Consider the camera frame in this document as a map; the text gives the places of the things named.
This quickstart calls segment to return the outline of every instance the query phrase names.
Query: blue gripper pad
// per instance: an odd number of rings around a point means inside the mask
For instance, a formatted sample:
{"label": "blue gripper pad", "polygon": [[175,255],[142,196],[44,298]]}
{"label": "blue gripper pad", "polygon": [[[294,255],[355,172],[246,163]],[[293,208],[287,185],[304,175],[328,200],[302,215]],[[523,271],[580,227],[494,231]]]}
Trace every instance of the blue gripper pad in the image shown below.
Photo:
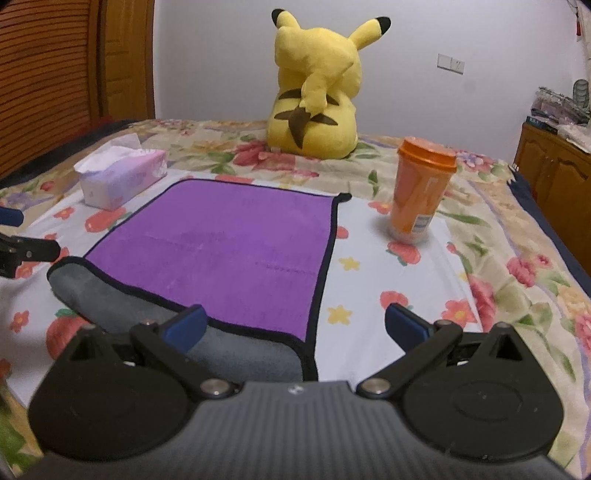
{"label": "blue gripper pad", "polygon": [[433,326],[398,303],[386,309],[386,331],[402,350],[409,352],[434,332]]}
{"label": "blue gripper pad", "polygon": [[201,305],[193,305],[162,325],[160,336],[169,345],[187,353],[205,334],[207,313]]}
{"label": "blue gripper pad", "polygon": [[0,225],[21,226],[25,216],[20,210],[0,207]]}

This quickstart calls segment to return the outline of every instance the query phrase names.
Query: wall outlet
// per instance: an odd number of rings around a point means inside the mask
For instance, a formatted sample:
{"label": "wall outlet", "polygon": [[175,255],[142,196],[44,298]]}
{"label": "wall outlet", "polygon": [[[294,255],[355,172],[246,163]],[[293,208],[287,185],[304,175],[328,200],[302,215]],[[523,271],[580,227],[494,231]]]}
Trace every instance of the wall outlet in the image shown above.
{"label": "wall outlet", "polygon": [[464,75],[464,62],[458,59],[453,59],[448,55],[439,54],[437,56],[437,68],[450,70],[451,72]]}

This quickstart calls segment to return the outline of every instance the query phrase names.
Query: screw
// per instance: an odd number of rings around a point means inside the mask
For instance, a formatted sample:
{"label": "screw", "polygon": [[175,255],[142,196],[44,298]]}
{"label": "screw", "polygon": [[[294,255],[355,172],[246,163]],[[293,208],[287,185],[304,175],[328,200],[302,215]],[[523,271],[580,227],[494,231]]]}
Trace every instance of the screw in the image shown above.
{"label": "screw", "polygon": [[287,391],[289,393],[291,393],[292,395],[299,395],[300,393],[305,392],[305,388],[300,386],[300,385],[293,385],[290,388],[287,389]]}
{"label": "screw", "polygon": [[212,397],[219,397],[230,391],[230,384],[219,378],[210,378],[199,385],[201,391]]}
{"label": "screw", "polygon": [[391,387],[392,385],[390,382],[383,378],[368,378],[361,384],[361,389],[372,395],[383,395],[388,392]]}

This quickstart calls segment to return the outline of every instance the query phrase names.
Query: black ear tip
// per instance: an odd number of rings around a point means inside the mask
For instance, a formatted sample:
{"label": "black ear tip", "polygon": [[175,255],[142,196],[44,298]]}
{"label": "black ear tip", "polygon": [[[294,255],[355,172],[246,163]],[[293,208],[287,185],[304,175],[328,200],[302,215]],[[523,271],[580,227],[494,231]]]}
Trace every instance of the black ear tip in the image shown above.
{"label": "black ear tip", "polygon": [[379,22],[379,29],[382,31],[382,35],[384,35],[390,28],[390,25],[392,25],[392,22],[388,17],[378,17],[376,20]]}
{"label": "black ear tip", "polygon": [[276,8],[271,12],[271,18],[273,19],[273,23],[277,26],[277,18],[279,18],[279,14],[284,12],[282,8]]}

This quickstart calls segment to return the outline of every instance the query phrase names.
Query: wooden dresser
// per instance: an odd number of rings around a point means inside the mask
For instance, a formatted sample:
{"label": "wooden dresser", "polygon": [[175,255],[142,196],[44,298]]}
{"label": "wooden dresser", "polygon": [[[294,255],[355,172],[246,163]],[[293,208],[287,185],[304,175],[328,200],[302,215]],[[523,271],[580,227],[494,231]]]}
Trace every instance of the wooden dresser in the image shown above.
{"label": "wooden dresser", "polygon": [[591,155],[523,124],[515,163],[552,228],[591,274]]}

